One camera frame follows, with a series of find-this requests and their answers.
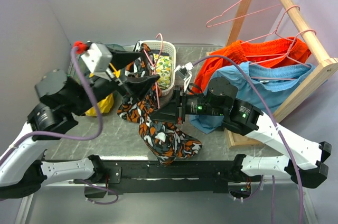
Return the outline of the camouflage patterned shorts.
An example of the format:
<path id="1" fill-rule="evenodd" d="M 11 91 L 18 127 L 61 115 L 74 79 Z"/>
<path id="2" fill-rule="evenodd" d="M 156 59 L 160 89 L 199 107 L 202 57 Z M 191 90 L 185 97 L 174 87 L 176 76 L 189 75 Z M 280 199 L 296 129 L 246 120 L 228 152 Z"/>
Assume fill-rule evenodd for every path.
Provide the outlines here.
<path id="1" fill-rule="evenodd" d="M 197 155 L 202 143 L 172 123 L 152 120 L 150 115 L 157 109 L 154 84 L 140 101 L 124 96 L 117 115 L 123 120 L 138 124 L 140 137 L 161 164 L 169 165 L 177 158 L 186 159 Z"/>

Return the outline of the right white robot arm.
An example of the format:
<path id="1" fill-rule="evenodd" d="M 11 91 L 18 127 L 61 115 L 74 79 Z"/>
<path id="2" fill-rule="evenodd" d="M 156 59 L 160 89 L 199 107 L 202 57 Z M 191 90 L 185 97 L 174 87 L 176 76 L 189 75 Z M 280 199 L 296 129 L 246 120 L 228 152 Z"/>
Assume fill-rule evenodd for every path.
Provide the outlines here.
<path id="1" fill-rule="evenodd" d="M 325 161 L 331 154 L 331 144 L 312 142 L 279 124 L 274 125 L 265 112 L 236 98 L 237 91 L 237 87 L 223 77 L 212 79 L 206 94 L 188 95 L 177 86 L 170 102 L 152 113 L 151 119 L 178 124 L 185 121 L 186 115 L 219 117 L 221 127 L 264 143 L 281 154 L 275 157 L 236 155 L 224 172 L 229 181 L 274 175 L 288 176 L 310 189 L 321 185 L 328 176 Z"/>

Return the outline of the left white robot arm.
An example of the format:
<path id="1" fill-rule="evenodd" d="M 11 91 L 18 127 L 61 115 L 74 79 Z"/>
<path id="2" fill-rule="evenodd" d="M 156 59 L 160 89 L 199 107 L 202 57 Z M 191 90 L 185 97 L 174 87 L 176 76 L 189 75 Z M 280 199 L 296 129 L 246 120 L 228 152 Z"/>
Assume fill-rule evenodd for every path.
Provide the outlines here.
<path id="1" fill-rule="evenodd" d="M 93 74 L 91 79 L 81 72 L 77 63 L 79 52 Z M 141 100 L 158 79 L 149 73 L 138 78 L 124 74 L 133 62 L 138 61 L 142 67 L 148 65 L 142 52 L 112 50 L 94 43 L 90 48 L 74 47 L 71 59 L 78 79 L 55 69 L 35 85 L 40 101 L 1 156 L 2 200 L 23 198 L 61 181 L 77 180 L 92 185 L 105 179 L 109 172 L 97 155 L 75 161 L 47 162 L 43 154 L 60 139 L 70 139 L 69 131 L 78 124 L 74 117 L 97 108 L 98 102 L 110 93 L 117 91 L 124 97 Z"/>

